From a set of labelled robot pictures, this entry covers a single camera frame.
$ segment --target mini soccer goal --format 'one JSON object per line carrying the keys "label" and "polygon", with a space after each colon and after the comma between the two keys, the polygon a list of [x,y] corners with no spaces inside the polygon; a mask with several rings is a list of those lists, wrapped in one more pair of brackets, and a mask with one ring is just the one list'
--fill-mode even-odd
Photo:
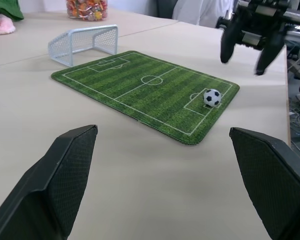
{"label": "mini soccer goal", "polygon": [[50,58],[68,67],[73,67],[75,53],[90,49],[111,55],[117,54],[117,25],[72,29],[59,35],[48,44]]}

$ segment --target glass jar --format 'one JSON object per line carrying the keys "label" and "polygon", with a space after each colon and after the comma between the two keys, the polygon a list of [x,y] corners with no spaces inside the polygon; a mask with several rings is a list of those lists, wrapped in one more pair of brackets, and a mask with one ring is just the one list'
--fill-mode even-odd
{"label": "glass jar", "polygon": [[108,0],[66,0],[69,18],[102,21],[108,17]]}

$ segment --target soccer field mouse pad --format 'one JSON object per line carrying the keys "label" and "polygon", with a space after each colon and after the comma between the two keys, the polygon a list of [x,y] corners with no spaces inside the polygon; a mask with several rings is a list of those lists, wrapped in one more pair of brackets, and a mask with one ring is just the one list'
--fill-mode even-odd
{"label": "soccer field mouse pad", "polygon": [[204,139],[239,90],[235,83],[136,51],[51,77],[188,145]]}

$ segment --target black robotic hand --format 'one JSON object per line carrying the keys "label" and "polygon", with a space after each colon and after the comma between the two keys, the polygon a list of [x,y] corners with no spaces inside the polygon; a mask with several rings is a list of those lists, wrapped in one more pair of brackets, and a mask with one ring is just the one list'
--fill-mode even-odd
{"label": "black robotic hand", "polygon": [[260,50],[255,74],[263,75],[285,45],[292,25],[300,25],[300,11],[289,8],[290,0],[238,1],[231,20],[221,17],[216,28],[224,29],[220,60],[226,64],[236,44]]}

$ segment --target black and white soccer ball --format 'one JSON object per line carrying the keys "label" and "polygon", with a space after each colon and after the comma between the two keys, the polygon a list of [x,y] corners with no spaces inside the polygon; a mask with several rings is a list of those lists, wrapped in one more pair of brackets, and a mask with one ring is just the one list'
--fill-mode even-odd
{"label": "black and white soccer ball", "polygon": [[209,89],[203,94],[203,102],[210,107],[216,107],[221,102],[221,93],[218,90]]}

